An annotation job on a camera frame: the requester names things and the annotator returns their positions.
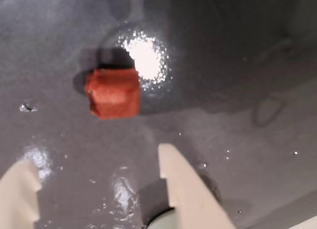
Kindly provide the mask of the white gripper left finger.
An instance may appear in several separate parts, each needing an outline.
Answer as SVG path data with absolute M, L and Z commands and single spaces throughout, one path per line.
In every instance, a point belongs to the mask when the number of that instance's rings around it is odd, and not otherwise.
M 33 229 L 40 219 L 37 192 L 42 189 L 31 160 L 14 163 L 0 179 L 0 227 Z

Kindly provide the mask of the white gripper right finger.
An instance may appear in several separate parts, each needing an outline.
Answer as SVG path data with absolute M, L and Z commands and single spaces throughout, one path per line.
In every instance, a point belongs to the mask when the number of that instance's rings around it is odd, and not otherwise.
M 180 229 L 234 229 L 227 213 L 194 168 L 172 144 L 158 146 L 159 174 Z

